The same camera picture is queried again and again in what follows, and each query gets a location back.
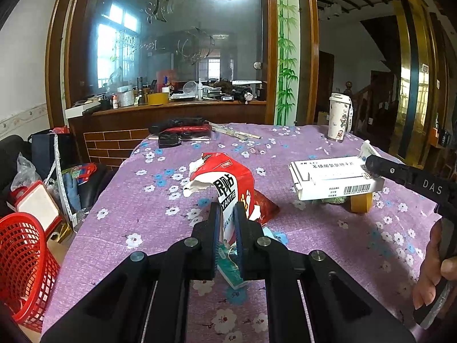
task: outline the cup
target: cup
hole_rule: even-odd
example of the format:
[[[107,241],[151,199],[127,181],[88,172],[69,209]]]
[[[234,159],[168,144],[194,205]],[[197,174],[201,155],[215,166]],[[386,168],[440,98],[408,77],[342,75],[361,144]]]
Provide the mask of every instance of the cup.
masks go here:
[[[328,138],[342,141],[346,130],[352,127],[352,102],[344,94],[332,93],[328,117]]]

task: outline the metal screw head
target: metal screw head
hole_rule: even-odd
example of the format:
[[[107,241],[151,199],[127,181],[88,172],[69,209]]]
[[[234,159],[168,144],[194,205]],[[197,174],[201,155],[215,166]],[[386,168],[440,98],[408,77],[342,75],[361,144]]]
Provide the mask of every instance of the metal screw head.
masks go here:
[[[318,262],[323,261],[326,258],[325,253],[322,250],[314,250],[311,252],[311,257]]]
[[[184,245],[188,247],[194,247],[198,244],[198,239],[195,237],[188,237],[184,240]]]
[[[145,253],[143,253],[143,252],[133,252],[132,254],[130,254],[130,260],[132,262],[142,261],[144,257],[145,257]]]
[[[257,239],[257,244],[259,244],[260,246],[268,246],[269,244],[271,244],[271,238],[269,237],[259,237]]]

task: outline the black sofa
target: black sofa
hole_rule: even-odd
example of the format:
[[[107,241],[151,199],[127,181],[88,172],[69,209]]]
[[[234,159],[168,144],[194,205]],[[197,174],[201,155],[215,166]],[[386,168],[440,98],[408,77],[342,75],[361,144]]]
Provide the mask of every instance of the black sofa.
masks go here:
[[[11,183],[17,173],[19,153],[22,153],[22,156],[33,163],[31,143],[26,142],[19,135],[10,135],[0,140],[0,217],[12,213],[12,210],[6,205],[6,201],[11,192]],[[102,163],[96,165],[97,170],[92,173],[89,181],[78,186],[82,208],[93,206],[115,174]]]

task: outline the red plastic basket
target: red plastic basket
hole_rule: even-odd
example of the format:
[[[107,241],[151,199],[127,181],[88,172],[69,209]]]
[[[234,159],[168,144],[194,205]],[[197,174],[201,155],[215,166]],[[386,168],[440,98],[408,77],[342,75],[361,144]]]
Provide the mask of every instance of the red plastic basket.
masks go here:
[[[41,332],[59,268],[33,215],[13,213],[0,219],[0,299],[18,324]]]

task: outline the floral tablecloth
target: floral tablecloth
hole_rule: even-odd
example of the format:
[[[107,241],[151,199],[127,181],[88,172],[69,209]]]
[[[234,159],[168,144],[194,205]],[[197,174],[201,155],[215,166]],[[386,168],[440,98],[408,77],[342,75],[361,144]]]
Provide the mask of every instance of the floral tablecloth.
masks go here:
[[[72,243],[63,262],[43,332],[75,305],[131,252],[165,251],[205,220],[217,191],[185,198],[188,166],[202,152],[225,152],[251,169],[255,188],[280,207],[267,226],[289,249],[322,249],[408,328],[413,328],[410,292],[438,216],[435,204],[391,181],[374,193],[368,214],[341,206],[297,200],[289,162],[357,155],[362,140],[326,138],[322,126],[272,127],[229,124],[262,136],[241,142],[227,135],[158,149],[145,139],[120,167]],[[214,281],[194,281],[190,290],[187,342],[268,342],[262,281],[233,290],[217,272]]]

